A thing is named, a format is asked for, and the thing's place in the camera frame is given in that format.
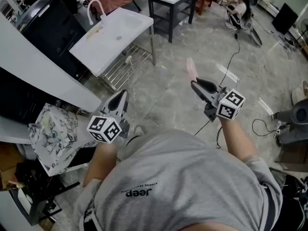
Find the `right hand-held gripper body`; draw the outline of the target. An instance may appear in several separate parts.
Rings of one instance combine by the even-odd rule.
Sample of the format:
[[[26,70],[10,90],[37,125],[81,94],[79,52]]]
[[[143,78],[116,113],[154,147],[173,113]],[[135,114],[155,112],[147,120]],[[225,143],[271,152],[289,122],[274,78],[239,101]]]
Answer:
[[[204,114],[212,122],[216,117],[234,120],[242,110],[245,100],[246,98],[236,89],[221,88],[206,100]]]

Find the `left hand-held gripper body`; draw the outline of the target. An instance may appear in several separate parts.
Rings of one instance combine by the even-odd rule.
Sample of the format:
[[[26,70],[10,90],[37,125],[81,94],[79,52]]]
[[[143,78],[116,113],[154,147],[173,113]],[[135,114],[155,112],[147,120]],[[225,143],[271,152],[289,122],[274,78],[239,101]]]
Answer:
[[[105,106],[101,115],[93,115],[87,132],[99,142],[111,144],[117,137],[127,138],[130,125],[121,113],[106,113]]]

